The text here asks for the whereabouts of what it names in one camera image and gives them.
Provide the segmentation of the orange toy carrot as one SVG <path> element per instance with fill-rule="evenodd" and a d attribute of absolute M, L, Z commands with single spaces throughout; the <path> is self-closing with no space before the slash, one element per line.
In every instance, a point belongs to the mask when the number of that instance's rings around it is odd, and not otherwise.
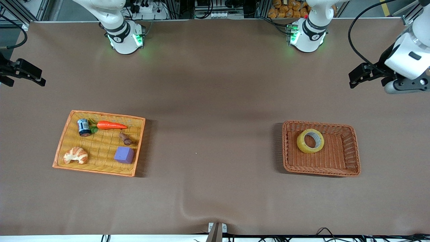
<path fill-rule="evenodd" d="M 128 129 L 128 127 L 124 124 L 114 123 L 110 121 L 99 121 L 95 122 L 92 119 L 88 119 L 89 128 L 91 133 L 97 133 L 99 130 L 124 130 Z"/>

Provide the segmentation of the brown woven basket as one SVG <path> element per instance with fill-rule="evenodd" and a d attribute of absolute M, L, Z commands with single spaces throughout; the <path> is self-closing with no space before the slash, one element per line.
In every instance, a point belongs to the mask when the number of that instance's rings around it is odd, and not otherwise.
<path fill-rule="evenodd" d="M 300 133 L 315 129 L 324 137 L 324 147 L 317 153 L 303 153 L 296 144 Z M 305 138 L 309 147 L 315 142 L 310 136 Z M 282 126 L 282 155 L 284 168 L 288 172 L 356 177 L 361 173 L 361 163 L 355 129 L 350 125 L 285 121 Z"/>

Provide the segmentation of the brown table cover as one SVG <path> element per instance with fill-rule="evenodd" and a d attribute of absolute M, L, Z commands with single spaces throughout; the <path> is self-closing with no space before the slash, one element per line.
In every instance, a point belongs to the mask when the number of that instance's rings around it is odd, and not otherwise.
<path fill-rule="evenodd" d="M 430 92 L 349 86 L 351 20 L 316 52 L 262 20 L 155 22 L 131 55 L 97 23 L 31 23 L 45 87 L 0 87 L 0 235 L 430 233 Z M 146 119 L 136 177 L 52 167 L 71 110 Z M 361 174 L 289 173 L 287 120 L 351 125 Z"/>

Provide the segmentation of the white power strip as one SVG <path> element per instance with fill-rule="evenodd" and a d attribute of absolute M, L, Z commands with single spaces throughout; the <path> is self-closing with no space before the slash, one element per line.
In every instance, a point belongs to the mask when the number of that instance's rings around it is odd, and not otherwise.
<path fill-rule="evenodd" d="M 128 0 L 124 12 L 133 20 L 170 19 L 167 5 L 156 0 Z"/>

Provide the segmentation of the yellow woven tray orange rim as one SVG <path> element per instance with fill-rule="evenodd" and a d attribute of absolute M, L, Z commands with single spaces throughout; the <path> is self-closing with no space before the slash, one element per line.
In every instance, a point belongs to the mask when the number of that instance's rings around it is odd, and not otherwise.
<path fill-rule="evenodd" d="M 119 123 L 125 125 L 127 128 L 124 130 L 98 130 L 94 134 L 82 137 L 79 135 L 77 124 L 77 121 L 80 119 L 88 120 L 90 126 L 95 126 L 98 122 L 104 121 Z M 146 119 L 142 117 L 72 110 L 63 128 L 52 166 L 58 169 L 134 177 L 136 175 L 145 122 Z M 132 140 L 130 148 L 134 151 L 134 155 L 130 164 L 120 163 L 114 159 L 117 148 L 124 145 L 123 140 L 119 136 L 120 132 Z M 78 161 L 74 160 L 69 163 L 64 162 L 64 155 L 74 147 L 82 148 L 87 152 L 88 159 L 84 164 L 79 164 Z"/>

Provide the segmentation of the bag of orange snacks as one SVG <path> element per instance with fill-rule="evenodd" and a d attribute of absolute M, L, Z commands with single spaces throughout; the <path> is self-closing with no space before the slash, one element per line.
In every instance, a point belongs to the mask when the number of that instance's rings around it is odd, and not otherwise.
<path fill-rule="evenodd" d="M 305 0 L 271 0 L 268 18 L 306 18 L 312 7 Z"/>

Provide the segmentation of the toy croissant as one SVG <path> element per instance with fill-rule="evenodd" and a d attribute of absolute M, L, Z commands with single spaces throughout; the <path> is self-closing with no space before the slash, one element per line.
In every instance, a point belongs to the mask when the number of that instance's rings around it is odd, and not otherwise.
<path fill-rule="evenodd" d="M 88 152 L 81 147 L 73 147 L 63 156 L 63 162 L 69 164 L 71 161 L 77 161 L 78 164 L 86 164 L 88 160 Z"/>

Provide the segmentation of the blue white small can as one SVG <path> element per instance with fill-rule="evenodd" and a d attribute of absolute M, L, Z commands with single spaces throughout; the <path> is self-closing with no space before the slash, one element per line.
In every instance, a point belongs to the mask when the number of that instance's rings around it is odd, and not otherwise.
<path fill-rule="evenodd" d="M 79 135 L 81 137 L 87 137 L 92 134 L 90 129 L 89 121 L 87 119 L 79 119 L 77 120 Z"/>

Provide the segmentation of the purple foam cube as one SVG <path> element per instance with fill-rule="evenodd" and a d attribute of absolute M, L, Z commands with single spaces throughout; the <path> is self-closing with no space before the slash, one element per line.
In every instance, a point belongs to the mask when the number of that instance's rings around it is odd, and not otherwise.
<path fill-rule="evenodd" d="M 131 147 L 117 147 L 114 160 L 122 164 L 132 164 L 135 151 Z"/>

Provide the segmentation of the aluminium frame profile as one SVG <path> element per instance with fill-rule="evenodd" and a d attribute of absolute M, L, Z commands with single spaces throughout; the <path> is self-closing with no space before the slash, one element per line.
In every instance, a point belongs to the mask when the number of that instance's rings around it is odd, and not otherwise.
<path fill-rule="evenodd" d="M 423 12 L 423 6 L 419 0 L 414 0 L 412 3 L 404 7 L 404 13 L 401 15 L 404 26 L 408 26 L 418 18 Z"/>
<path fill-rule="evenodd" d="M 0 0 L 0 14 L 28 28 L 32 22 L 44 20 L 52 0 Z"/>

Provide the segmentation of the yellow tape roll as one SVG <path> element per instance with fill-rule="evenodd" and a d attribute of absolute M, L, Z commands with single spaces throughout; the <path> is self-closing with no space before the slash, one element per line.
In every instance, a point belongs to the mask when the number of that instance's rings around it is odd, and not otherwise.
<path fill-rule="evenodd" d="M 315 145 L 314 147 L 309 147 L 306 144 L 305 138 L 310 136 L 313 138 Z M 299 150 L 306 154 L 313 154 L 319 152 L 325 144 L 324 137 L 321 132 L 315 129 L 307 129 L 300 133 L 296 139 L 296 144 Z"/>

